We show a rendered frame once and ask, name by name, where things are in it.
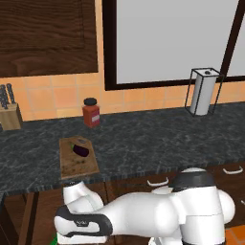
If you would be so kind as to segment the purple eggplant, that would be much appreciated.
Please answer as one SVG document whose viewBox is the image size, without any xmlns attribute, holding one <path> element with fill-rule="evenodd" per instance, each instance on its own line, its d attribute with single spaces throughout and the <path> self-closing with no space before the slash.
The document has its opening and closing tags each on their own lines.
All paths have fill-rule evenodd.
<svg viewBox="0 0 245 245">
<path fill-rule="evenodd" d="M 87 157 L 89 155 L 89 149 L 83 146 L 71 144 L 71 148 L 80 157 Z"/>
</svg>

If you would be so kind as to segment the dark framed window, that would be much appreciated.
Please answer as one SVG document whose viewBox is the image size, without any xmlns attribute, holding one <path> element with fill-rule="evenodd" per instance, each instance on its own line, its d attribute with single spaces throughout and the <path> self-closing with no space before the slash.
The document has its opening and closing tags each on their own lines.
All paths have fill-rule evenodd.
<svg viewBox="0 0 245 245">
<path fill-rule="evenodd" d="M 245 80 L 245 0 L 101 0 L 105 89 Z"/>
</svg>

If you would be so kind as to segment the red jar with black lid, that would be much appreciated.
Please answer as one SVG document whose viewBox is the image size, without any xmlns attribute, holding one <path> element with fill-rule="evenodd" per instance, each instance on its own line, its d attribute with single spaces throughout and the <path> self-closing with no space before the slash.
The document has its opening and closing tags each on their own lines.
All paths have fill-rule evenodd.
<svg viewBox="0 0 245 245">
<path fill-rule="evenodd" d="M 100 124 L 100 107 L 95 98 L 87 98 L 82 106 L 84 124 L 93 128 Z"/>
</svg>

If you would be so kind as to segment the dark wood drawer front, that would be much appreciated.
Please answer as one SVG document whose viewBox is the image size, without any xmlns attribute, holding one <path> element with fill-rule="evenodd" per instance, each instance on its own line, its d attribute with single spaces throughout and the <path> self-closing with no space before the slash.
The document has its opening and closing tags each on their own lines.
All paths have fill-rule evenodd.
<svg viewBox="0 0 245 245">
<path fill-rule="evenodd" d="M 105 186 L 108 201 L 111 202 L 117 197 L 127 194 L 129 192 L 150 192 L 154 189 L 154 187 L 151 187 L 147 182 L 150 182 L 151 184 L 162 183 L 166 180 L 169 180 L 169 182 L 171 182 L 175 176 L 175 172 L 167 172 L 106 182 Z"/>
<path fill-rule="evenodd" d="M 243 172 L 240 174 L 227 175 L 223 172 L 223 168 L 239 170 L 239 166 L 243 167 Z M 234 200 L 234 218 L 226 227 L 245 225 L 245 206 L 240 203 L 240 200 L 245 202 L 245 162 L 208 166 L 207 171 L 212 174 L 217 187 L 226 191 Z"/>
</svg>

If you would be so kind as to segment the wooden cutting board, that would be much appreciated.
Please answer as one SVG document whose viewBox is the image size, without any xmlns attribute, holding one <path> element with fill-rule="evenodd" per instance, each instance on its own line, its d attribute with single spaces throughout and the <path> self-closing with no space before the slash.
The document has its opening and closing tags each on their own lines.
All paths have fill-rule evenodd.
<svg viewBox="0 0 245 245">
<path fill-rule="evenodd" d="M 89 155 L 87 157 L 78 156 L 72 150 L 71 144 L 88 148 Z M 59 160 L 62 180 L 100 172 L 92 143 L 82 136 L 62 138 L 59 140 Z"/>
</svg>

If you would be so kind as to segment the dark wood wall cupboard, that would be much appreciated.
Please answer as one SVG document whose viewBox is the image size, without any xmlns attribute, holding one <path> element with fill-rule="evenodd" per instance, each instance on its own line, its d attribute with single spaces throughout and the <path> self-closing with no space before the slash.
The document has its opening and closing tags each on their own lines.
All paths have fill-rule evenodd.
<svg viewBox="0 0 245 245">
<path fill-rule="evenodd" d="M 0 0 L 0 78 L 97 71 L 95 0 Z"/>
</svg>

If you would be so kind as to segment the white paper towel roll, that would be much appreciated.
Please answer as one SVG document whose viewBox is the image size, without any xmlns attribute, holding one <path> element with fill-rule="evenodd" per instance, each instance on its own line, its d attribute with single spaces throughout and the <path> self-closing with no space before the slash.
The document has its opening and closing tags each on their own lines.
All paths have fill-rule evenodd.
<svg viewBox="0 0 245 245">
<path fill-rule="evenodd" d="M 213 88 L 219 73 L 213 68 L 198 69 L 196 72 L 197 76 L 189 110 L 197 116 L 205 116 L 208 114 Z"/>
</svg>

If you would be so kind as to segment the light wood knife block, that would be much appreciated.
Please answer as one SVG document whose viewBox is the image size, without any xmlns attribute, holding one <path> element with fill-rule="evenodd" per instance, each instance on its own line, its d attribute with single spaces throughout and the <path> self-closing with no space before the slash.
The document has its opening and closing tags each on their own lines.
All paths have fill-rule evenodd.
<svg viewBox="0 0 245 245">
<path fill-rule="evenodd" d="M 22 128 L 23 120 L 17 103 L 9 104 L 7 109 L 0 106 L 0 124 L 4 130 Z"/>
</svg>

